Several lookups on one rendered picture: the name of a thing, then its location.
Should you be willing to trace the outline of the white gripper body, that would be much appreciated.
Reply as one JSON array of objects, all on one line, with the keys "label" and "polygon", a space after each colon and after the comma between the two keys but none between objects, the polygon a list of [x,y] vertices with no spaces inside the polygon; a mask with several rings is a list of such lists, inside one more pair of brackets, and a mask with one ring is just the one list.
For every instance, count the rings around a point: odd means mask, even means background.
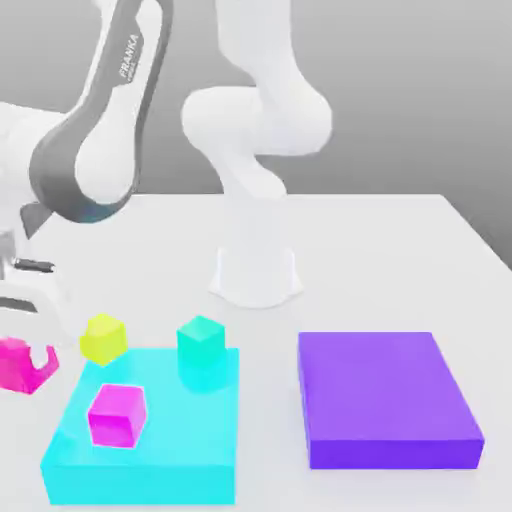
[{"label": "white gripper body", "polygon": [[0,281],[0,336],[30,345],[69,346],[72,329],[60,304],[34,286]]}]

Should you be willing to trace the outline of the small yellow cube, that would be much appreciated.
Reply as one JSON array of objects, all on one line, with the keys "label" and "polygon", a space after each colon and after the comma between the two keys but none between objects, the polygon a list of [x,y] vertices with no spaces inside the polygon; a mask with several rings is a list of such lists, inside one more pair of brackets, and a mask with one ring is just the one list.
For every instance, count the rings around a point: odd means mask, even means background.
[{"label": "small yellow cube", "polygon": [[125,324],[104,313],[92,317],[80,337],[82,355],[100,366],[106,366],[128,350]]}]

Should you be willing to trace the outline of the small magenta cube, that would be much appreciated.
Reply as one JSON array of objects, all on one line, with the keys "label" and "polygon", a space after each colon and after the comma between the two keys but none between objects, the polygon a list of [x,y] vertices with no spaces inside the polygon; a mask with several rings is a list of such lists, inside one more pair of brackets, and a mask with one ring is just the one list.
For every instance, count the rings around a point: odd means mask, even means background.
[{"label": "small magenta cube", "polygon": [[87,412],[92,444],[134,449],[147,420],[143,387],[103,384]]}]

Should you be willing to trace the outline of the small teal cube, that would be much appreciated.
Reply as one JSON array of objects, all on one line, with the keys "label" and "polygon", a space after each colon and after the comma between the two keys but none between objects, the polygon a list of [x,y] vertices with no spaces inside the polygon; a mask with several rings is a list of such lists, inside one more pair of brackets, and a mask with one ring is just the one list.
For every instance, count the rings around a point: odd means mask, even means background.
[{"label": "small teal cube", "polygon": [[227,356],[225,327],[197,315],[177,330],[179,376],[185,386],[199,393],[225,385]]}]

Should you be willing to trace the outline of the large cyan box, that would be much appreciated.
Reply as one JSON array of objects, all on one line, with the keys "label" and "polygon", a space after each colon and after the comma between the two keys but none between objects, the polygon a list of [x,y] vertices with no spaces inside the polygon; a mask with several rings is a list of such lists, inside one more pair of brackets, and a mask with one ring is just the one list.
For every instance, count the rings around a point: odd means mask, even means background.
[{"label": "large cyan box", "polygon": [[[236,495],[239,351],[213,366],[174,348],[133,348],[85,364],[40,467],[53,505],[230,505]],[[147,420],[134,448],[95,446],[87,412],[105,384],[144,390]]]}]

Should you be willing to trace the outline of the large purple box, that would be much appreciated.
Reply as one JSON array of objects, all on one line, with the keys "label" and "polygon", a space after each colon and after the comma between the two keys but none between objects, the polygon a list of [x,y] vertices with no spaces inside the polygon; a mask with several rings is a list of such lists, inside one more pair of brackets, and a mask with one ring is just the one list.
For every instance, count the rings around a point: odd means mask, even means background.
[{"label": "large purple box", "polygon": [[473,470],[485,438],[430,332],[302,332],[310,468]]}]

